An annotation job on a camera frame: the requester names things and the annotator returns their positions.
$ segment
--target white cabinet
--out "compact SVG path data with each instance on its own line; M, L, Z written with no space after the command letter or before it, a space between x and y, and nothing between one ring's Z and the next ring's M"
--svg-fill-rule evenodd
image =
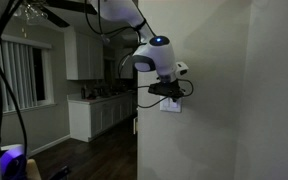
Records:
M115 67L116 67L116 78L119 78L119 75L118 75L118 68L119 68L119 63L121 61L121 59L131 53L133 51L132 48L125 48L125 49L119 49L119 50L116 50L116 64L115 64ZM122 67L122 64L120 65L120 70L121 71L121 78L122 79L133 79L133 62L131 61L130 57L125 61L124 65L123 65L123 68Z
M89 142L132 115L132 95L125 94L97 103L69 100L71 138Z
M68 30L64 34L68 80L103 79L102 41Z

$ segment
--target countertop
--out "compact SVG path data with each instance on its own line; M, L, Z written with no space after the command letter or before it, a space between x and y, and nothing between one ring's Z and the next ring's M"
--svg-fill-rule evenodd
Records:
M128 92L124 92L124 93L114 95L111 97L107 97L107 98L97 97L96 99L93 99L93 100L82 99L81 94L78 93L78 94L67 95L67 101L68 102L74 102L74 103L80 103L80 104L94 104L94 103L99 103L99 102L103 102L103 101L109 101L109 100L123 97L126 95L131 95L132 93L133 93L133 91L128 91Z

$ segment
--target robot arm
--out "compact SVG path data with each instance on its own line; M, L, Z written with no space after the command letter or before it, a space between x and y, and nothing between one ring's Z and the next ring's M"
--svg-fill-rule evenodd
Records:
M160 79L159 83L150 85L149 93L174 99L184 96L177 76L185 74L188 67L183 62L175 62L170 40L152 32L135 4L131 0L104 0L99 7L98 0L89 1L104 19L127 22L139 34L140 46L131 58L135 68L140 72L156 70Z

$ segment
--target lower cabinet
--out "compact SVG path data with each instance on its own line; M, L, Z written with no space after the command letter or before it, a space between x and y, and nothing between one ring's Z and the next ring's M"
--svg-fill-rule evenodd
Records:
M71 138L85 142L132 115L132 95L93 104L68 104Z

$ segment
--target wooden floor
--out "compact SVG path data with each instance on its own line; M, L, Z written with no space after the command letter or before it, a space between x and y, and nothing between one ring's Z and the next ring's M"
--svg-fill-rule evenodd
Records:
M64 166L70 168L69 179L73 180L134 180L137 137L132 129L132 119L125 120L89 143L69 139L31 158L43 180Z

